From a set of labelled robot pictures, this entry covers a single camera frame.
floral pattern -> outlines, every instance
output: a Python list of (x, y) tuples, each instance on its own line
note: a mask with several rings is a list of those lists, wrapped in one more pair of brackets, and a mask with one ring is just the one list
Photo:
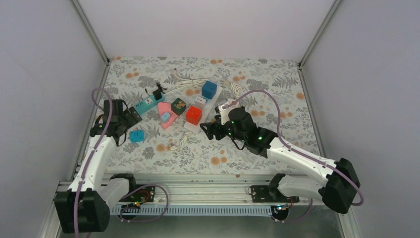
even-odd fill
[[(208, 59), (167, 57), (115, 57), (110, 66), (105, 89), (113, 98), (121, 98), (133, 106), (148, 96), (160, 82), (168, 92), (175, 88), (177, 78), (171, 75), (177, 68), (183, 78), (207, 78), (222, 86), (219, 102), (233, 98), (229, 83), (236, 82), (243, 91), (264, 89), (280, 105), (282, 133), (285, 138), (319, 154), (308, 106), (299, 79), (297, 64), (288, 60), (269, 59)], [(176, 98), (187, 103), (187, 108), (200, 95), (199, 88), (185, 88), (165, 95), (166, 102)], [(241, 105), (261, 127), (276, 130), (277, 111), (274, 103), (264, 94), (251, 94)], [(214, 119), (211, 112), (206, 121)], [(268, 160), (240, 151), (228, 138), (209, 141), (201, 131), (189, 138), (185, 146), (177, 146), (187, 131), (183, 127), (185, 112), (168, 129), (162, 129), (157, 108), (142, 114), (143, 120), (129, 131), (141, 129), (145, 140), (131, 143), (129, 139), (117, 148), (109, 160), (108, 173), (155, 174), (234, 174), (274, 175), (276, 173), (301, 174), (279, 161)]]

gray floor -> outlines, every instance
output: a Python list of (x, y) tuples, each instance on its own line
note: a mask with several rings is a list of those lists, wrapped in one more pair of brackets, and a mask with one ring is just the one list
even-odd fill
[[(305, 207), (293, 207), (290, 219), (299, 217)], [(72, 238), (74, 235), (61, 235)], [(163, 217), (152, 223), (122, 223), (111, 218), (104, 233), (91, 238), (340, 238), (337, 213), (315, 207), (306, 218), (290, 224), (276, 224), (265, 217)]]

floral tablecloth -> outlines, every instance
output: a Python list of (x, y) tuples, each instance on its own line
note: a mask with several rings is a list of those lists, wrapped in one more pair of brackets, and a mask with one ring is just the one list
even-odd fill
[[(237, 82), (244, 92), (263, 89), (271, 93), (281, 109), (282, 131), (286, 139), (312, 153), (319, 154), (314, 129), (305, 101), (297, 65), (288, 60), (266, 59), (209, 59), (166, 57), (114, 57), (106, 79), (105, 89), (113, 98), (124, 99), (129, 107), (147, 97), (160, 82), (168, 91), (178, 79), (171, 75), (177, 68), (183, 78), (208, 78), (224, 87), (218, 101), (234, 98), (226, 81)], [(181, 98), (191, 102), (200, 95), (199, 88), (186, 88), (166, 95), (166, 102)], [(277, 111), (264, 94), (251, 94), (241, 103), (261, 127), (276, 130)], [(184, 112), (168, 129), (162, 129), (157, 107), (142, 114), (143, 120), (131, 130), (142, 129), (145, 141), (131, 143), (128, 139), (112, 155), (108, 173), (146, 174), (234, 174), (273, 175), (301, 174), (293, 167), (238, 150), (229, 138), (209, 141), (201, 131), (190, 137), (179, 151), (178, 145), (187, 129)], [(207, 118), (211, 121), (215, 112)]]

floor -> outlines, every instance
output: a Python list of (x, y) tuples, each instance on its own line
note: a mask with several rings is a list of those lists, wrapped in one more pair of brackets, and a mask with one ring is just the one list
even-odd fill
[[(207, 78), (224, 88), (219, 102), (234, 98), (226, 82), (237, 82), (244, 92), (264, 89), (280, 104), (282, 132), (286, 139), (303, 149), (319, 154), (314, 129), (308, 112), (297, 65), (288, 60), (266, 59), (209, 59), (166, 57), (115, 57), (110, 66), (105, 89), (113, 98), (124, 99), (133, 106), (147, 97), (160, 82), (168, 91), (177, 82), (171, 72), (177, 68), (183, 78)], [(193, 102), (200, 95), (199, 88), (186, 88), (166, 94), (166, 102), (181, 98)], [(277, 112), (264, 94), (252, 94), (242, 103), (261, 127), (276, 129)], [(207, 118), (211, 121), (215, 112)], [(107, 166), (107, 173), (135, 174), (233, 174), (274, 175), (300, 174), (293, 167), (278, 161), (269, 161), (247, 150), (239, 151), (228, 138), (209, 141), (203, 132), (192, 136), (179, 151), (184, 132), (185, 112), (168, 129), (162, 129), (157, 108), (141, 115), (143, 121), (131, 130), (142, 129), (145, 141), (127, 140), (118, 147)]]
[[(306, 207), (293, 207), (290, 219), (302, 215)], [(61, 234), (72, 238), (74, 234)], [(325, 206), (315, 206), (303, 220), (279, 224), (267, 217), (164, 216), (151, 223), (122, 223), (111, 218), (107, 230), (92, 233), (92, 238), (341, 238), (338, 214)]]

small blue object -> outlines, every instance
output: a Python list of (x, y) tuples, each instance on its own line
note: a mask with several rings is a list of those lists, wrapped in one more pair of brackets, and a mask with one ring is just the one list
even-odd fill
[(207, 81), (201, 89), (201, 95), (208, 99), (213, 99), (217, 91), (217, 84)]
[(163, 123), (166, 123), (170, 118), (170, 114), (169, 113), (164, 113), (160, 119), (162, 120)]
[(141, 102), (138, 102), (136, 105), (134, 105), (134, 109), (141, 115), (148, 110), (152, 109), (154, 106), (156, 106), (158, 103), (165, 101), (165, 95), (161, 92), (160, 93), (162, 97), (159, 100), (156, 100), (153, 95), (148, 96)]
[(130, 132), (130, 141), (141, 142), (144, 141), (144, 131), (143, 130), (134, 130)]

